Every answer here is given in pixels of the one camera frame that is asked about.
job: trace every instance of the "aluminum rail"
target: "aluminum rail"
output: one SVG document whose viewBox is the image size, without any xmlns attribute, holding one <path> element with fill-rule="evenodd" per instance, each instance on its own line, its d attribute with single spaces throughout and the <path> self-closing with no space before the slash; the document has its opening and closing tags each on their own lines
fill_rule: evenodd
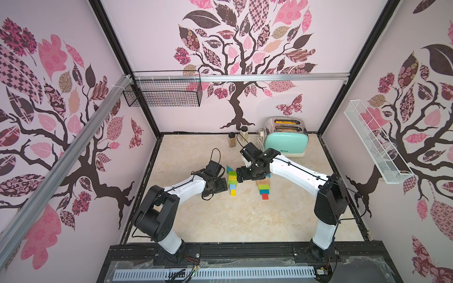
<svg viewBox="0 0 453 283">
<path fill-rule="evenodd" d="M 198 79 L 202 82 L 265 82 L 265 81 L 303 81 L 303 80 L 347 80 L 349 73 L 307 73 L 307 74 L 266 74 L 266 75 L 210 75 L 210 76 L 149 76 L 146 72 L 134 72 L 140 80 L 184 80 Z"/>
<path fill-rule="evenodd" d="M 101 103 L 93 117 L 87 121 L 77 137 L 71 142 L 55 166 L 49 171 L 39 187 L 31 194 L 24 206 L 17 212 L 0 236 L 0 270 L 8 262 L 17 246 L 25 237 L 46 207 L 52 195 L 60 186 L 76 163 L 83 149 L 96 133 L 99 125 L 123 94 L 123 89 L 131 84 L 130 75 L 124 75 Z"/>
</svg>

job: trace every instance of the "wire basket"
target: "wire basket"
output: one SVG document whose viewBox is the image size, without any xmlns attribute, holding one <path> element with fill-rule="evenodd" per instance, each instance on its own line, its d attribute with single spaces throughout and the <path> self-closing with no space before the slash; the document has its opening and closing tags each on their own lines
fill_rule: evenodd
<svg viewBox="0 0 453 283">
<path fill-rule="evenodd" d="M 395 144 L 360 101 L 351 100 L 344 111 L 387 184 L 399 184 L 414 175 Z"/>
<path fill-rule="evenodd" d="M 138 90 L 129 85 L 124 91 L 124 97 L 129 106 L 140 106 L 139 92 L 149 106 L 196 106 L 199 107 L 202 98 L 200 75 L 195 76 L 156 76 L 142 79 L 136 78 Z"/>
</svg>

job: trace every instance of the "green block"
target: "green block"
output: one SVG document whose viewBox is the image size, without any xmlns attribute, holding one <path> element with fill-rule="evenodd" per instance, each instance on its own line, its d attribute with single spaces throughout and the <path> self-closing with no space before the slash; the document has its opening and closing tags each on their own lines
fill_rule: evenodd
<svg viewBox="0 0 453 283">
<path fill-rule="evenodd" d="M 259 190 L 270 190 L 270 186 L 269 185 L 258 185 L 258 189 Z"/>
</svg>

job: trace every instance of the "pink wall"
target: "pink wall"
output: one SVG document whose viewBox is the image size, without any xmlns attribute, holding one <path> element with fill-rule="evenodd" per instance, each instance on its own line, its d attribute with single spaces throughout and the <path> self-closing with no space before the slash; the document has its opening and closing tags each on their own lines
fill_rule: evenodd
<svg viewBox="0 0 453 283">
<path fill-rule="evenodd" d="M 122 71 L 86 1 L 4 1 L 0 22 L 3 230 Z M 0 281 L 94 282 L 119 242 L 154 143 L 141 109 L 121 98 Z"/>
<path fill-rule="evenodd" d="M 385 2 L 115 0 L 104 6 L 134 71 L 192 66 L 218 75 L 248 74 L 247 67 L 255 74 L 296 71 L 296 66 L 305 72 L 349 72 Z M 233 35 L 236 26 L 245 32 L 225 35 Z M 268 57 L 265 64 L 260 55 Z M 278 89 L 256 82 L 249 95 L 242 83 L 235 85 L 232 92 L 230 83 L 214 86 L 213 95 L 206 85 L 200 107 L 152 107 L 151 112 L 161 131 L 229 132 L 241 125 L 256 131 L 268 118 L 284 115 L 277 105 L 290 107 L 302 94 L 285 115 L 302 118 L 307 130 L 316 131 L 342 81 L 289 82 Z"/>
<path fill-rule="evenodd" d="M 453 278 L 453 3 L 404 1 L 324 138 L 404 282 Z M 343 111 L 361 101 L 415 177 L 386 184 Z"/>
</svg>

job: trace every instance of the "white wire basket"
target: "white wire basket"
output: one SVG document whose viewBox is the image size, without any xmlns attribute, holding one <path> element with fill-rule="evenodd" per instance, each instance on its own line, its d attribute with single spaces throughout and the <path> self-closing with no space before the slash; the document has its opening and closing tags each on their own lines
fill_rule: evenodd
<svg viewBox="0 0 453 283">
<path fill-rule="evenodd" d="M 356 130 L 387 184 L 399 184 L 414 175 L 401 157 L 396 145 L 390 141 L 387 133 L 360 99 L 351 100 L 344 114 Z"/>
</svg>

